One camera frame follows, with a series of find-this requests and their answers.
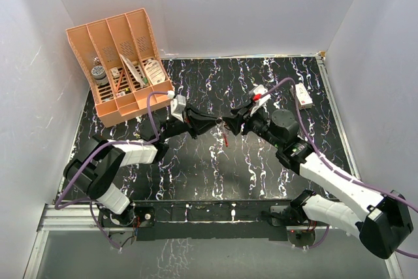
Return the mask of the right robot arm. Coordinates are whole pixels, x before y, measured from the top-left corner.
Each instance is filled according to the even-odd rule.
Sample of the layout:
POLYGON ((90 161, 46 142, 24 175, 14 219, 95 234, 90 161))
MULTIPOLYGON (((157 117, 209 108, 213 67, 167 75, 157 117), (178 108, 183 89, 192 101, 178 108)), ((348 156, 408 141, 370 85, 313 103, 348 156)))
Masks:
POLYGON ((301 225, 310 220, 324 222, 357 237, 375 256, 388 259, 413 232, 413 223, 403 196, 376 192, 346 175, 298 134, 299 124, 289 110, 275 110, 270 117, 242 107, 224 117, 226 128, 235 135, 248 132, 274 146, 276 157, 287 169, 331 192, 330 201, 304 191, 291 202, 291 217, 301 225))

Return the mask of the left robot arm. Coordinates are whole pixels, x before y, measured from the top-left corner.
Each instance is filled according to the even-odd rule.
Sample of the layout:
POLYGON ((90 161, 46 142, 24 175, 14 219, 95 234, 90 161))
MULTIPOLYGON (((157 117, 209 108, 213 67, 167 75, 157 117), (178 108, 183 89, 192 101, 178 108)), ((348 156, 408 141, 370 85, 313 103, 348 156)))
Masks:
POLYGON ((189 133, 195 139, 221 122, 221 118, 187 105, 182 113, 170 115, 166 120, 153 116, 144 120, 140 126, 140 138, 132 142, 107 140, 94 135, 67 163, 63 177, 68 185, 74 185, 88 199, 102 205, 104 215, 112 223, 131 225, 135 218, 133 201, 114 183, 119 168, 158 163, 169 148, 165 143, 167 139, 182 133, 189 133))

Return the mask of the white blister pack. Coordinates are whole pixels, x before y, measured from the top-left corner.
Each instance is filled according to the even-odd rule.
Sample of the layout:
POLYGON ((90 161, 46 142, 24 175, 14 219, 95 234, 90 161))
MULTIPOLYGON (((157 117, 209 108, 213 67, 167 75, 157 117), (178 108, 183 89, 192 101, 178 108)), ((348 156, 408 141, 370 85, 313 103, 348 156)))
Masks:
POLYGON ((148 59, 144 64, 144 72, 152 85, 166 80, 165 72, 156 59, 148 59))

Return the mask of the small white cardboard box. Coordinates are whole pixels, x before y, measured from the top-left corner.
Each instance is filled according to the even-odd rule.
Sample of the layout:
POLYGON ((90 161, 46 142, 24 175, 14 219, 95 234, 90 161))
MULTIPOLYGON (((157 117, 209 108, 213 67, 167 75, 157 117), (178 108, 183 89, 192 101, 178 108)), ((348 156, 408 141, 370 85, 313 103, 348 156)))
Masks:
POLYGON ((291 86, 290 91, 292 96, 295 97, 298 108, 300 110, 312 108, 312 98, 310 97, 308 90, 305 88, 303 83, 298 83, 294 86, 291 86))

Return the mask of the white paper packet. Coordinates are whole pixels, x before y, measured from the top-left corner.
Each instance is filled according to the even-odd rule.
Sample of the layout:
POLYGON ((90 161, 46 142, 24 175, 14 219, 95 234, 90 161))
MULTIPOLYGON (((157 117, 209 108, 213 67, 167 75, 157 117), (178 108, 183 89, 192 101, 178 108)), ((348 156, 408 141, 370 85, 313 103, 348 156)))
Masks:
POLYGON ((137 68, 133 65, 132 61, 125 57, 123 54, 120 54, 120 58, 127 66, 129 72, 133 75, 133 78, 136 80, 136 82, 140 84, 140 87, 145 87, 147 83, 144 81, 144 78, 141 76, 137 68))

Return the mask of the orange pencil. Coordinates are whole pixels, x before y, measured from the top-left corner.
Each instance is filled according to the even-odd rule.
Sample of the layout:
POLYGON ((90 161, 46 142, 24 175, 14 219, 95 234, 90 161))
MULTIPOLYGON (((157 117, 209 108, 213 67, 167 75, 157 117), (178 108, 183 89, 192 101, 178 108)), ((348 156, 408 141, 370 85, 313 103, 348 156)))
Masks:
POLYGON ((119 93, 120 90, 120 86, 123 80, 123 77, 125 76, 125 69, 123 69, 120 73, 120 77, 118 78, 117 84, 116 84, 116 89, 115 89, 115 94, 119 93))

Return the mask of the small white card box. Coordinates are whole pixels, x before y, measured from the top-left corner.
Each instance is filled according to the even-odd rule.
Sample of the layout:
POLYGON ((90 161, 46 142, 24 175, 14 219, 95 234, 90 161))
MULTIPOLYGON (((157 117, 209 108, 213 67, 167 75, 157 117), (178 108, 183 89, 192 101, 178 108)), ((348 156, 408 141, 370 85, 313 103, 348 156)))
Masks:
POLYGON ((111 72, 112 77, 113 77, 114 79, 117 79, 117 78, 119 78, 119 77, 120 77, 120 71, 119 71, 119 69, 118 69, 117 67, 113 67, 113 68, 111 68, 111 69, 110 69, 110 72, 111 72))

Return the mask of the orange plastic desk organizer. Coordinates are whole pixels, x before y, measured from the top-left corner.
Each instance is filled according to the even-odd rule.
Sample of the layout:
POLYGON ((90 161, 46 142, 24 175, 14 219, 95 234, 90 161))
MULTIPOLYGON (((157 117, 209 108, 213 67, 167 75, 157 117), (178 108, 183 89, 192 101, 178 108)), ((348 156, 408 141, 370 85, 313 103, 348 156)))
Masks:
POLYGON ((117 16, 90 22, 67 30, 67 38, 91 88, 98 118, 105 127, 141 116, 150 108, 157 110, 170 103, 165 92, 173 90, 170 76, 166 70, 166 80, 152 85, 144 64, 148 59, 159 56, 152 25, 147 12, 141 8, 117 16), (130 59, 147 83, 141 88, 120 54, 130 59), (98 86, 91 75, 94 66, 105 69, 108 83, 98 86), (110 69, 125 69, 119 93, 115 94, 118 81, 112 77, 110 69))

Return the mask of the round grey tin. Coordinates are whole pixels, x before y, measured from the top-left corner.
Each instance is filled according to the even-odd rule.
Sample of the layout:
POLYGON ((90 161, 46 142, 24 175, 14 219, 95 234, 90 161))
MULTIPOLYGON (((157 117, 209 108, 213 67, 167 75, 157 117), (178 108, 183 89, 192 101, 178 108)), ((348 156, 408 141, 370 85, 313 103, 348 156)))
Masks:
POLYGON ((101 65, 94 66, 91 70, 91 75, 98 86, 103 86, 108 83, 105 68, 101 65))

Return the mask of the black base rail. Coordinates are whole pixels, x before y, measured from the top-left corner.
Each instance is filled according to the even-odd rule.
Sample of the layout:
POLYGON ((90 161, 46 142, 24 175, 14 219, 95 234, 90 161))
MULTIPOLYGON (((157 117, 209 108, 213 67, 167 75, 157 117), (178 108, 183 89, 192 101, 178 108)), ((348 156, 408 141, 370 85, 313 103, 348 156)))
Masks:
POLYGON ((166 239, 266 238, 312 244, 326 225, 278 218, 288 200, 137 201, 127 223, 118 223, 108 210, 99 211, 99 225, 111 235, 125 233, 136 241, 166 239))

